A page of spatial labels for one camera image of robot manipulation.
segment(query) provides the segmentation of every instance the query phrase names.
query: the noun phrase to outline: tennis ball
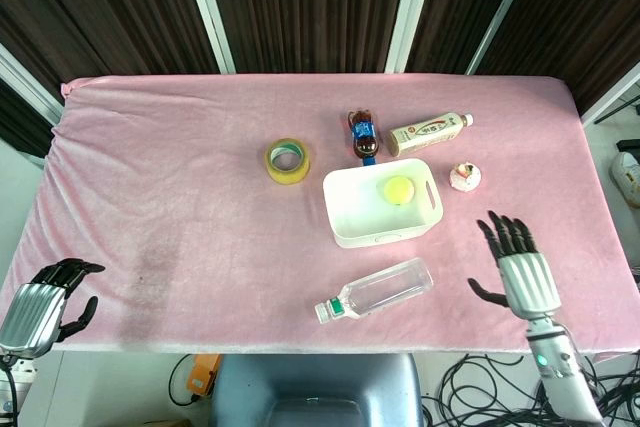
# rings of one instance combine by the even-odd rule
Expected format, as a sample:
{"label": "tennis ball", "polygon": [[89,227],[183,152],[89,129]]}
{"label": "tennis ball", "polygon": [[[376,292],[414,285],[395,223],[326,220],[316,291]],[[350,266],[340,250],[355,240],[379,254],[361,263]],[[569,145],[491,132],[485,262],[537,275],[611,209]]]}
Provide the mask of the tennis ball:
{"label": "tennis ball", "polygon": [[383,192],[387,202],[402,205],[411,202],[416,189],[409,178],[398,175],[387,180],[387,183],[384,184]]}

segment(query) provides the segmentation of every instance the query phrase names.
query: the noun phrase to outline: roll of tape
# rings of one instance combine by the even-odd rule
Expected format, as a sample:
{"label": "roll of tape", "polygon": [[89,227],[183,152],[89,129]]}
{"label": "roll of tape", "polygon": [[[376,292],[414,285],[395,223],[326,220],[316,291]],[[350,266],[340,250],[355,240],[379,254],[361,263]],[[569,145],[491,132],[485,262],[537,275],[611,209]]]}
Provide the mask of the roll of tape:
{"label": "roll of tape", "polygon": [[[298,157],[298,162],[289,169],[276,166],[276,159],[283,154],[293,154]],[[265,152],[264,162],[271,178],[279,184],[295,184],[304,179],[309,172],[309,152],[305,145],[296,139],[276,140]]]}

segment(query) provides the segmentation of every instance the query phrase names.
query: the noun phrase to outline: robotic hand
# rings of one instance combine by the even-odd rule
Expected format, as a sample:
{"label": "robotic hand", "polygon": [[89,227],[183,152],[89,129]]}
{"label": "robotic hand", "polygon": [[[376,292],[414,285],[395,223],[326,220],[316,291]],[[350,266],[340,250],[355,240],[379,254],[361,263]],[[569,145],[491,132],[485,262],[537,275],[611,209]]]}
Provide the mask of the robotic hand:
{"label": "robotic hand", "polygon": [[486,223],[478,220],[478,225],[496,259],[506,295],[487,292],[475,279],[468,279],[471,289],[482,300],[508,307],[529,322],[527,340],[554,412],[574,425],[604,425],[570,334],[553,321],[561,303],[549,264],[522,221],[491,211],[489,217],[497,238]]}
{"label": "robotic hand", "polygon": [[[16,292],[0,327],[0,369],[4,372],[0,374],[0,414],[5,414],[0,415],[0,425],[17,425],[18,412],[35,378],[32,360],[49,352],[54,342],[84,330],[93,318],[98,306],[95,296],[78,320],[60,325],[67,299],[85,275],[103,270],[81,259],[64,259],[42,269]],[[13,419],[7,417],[9,412]]]}

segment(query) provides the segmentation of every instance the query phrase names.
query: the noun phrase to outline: white bottle cap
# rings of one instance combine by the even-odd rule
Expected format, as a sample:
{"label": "white bottle cap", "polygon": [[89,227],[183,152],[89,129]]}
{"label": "white bottle cap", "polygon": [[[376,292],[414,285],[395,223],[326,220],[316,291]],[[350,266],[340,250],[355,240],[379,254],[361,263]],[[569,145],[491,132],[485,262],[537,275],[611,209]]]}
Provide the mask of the white bottle cap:
{"label": "white bottle cap", "polygon": [[321,324],[326,324],[331,320],[331,315],[329,315],[329,311],[327,310],[327,306],[324,305],[324,302],[316,304],[316,315]]}

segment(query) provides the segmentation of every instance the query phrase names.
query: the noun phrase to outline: pink table cover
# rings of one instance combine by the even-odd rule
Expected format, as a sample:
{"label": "pink table cover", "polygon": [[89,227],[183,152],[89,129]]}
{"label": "pink table cover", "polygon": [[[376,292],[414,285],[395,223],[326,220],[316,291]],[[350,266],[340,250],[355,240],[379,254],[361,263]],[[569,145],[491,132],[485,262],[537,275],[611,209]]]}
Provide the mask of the pink table cover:
{"label": "pink table cover", "polygon": [[[405,75],[145,76],[78,79],[67,96],[44,180],[4,284],[80,257],[85,279],[66,319],[100,304],[67,349],[172,352],[526,350],[526,323],[478,299],[501,291],[475,220],[523,219],[552,267],[557,318],[584,351],[640,347],[640,296],[600,189],[571,95],[543,77]],[[444,112],[475,123],[415,153],[431,167],[444,218],[426,235],[345,250],[331,233],[322,180],[359,165],[346,113],[371,109],[378,132]],[[299,184],[263,165],[275,139],[311,152]],[[383,146],[378,162],[392,160]],[[480,187],[451,189],[472,161]],[[354,321],[320,325],[314,304],[347,282],[415,256],[429,293]]]}

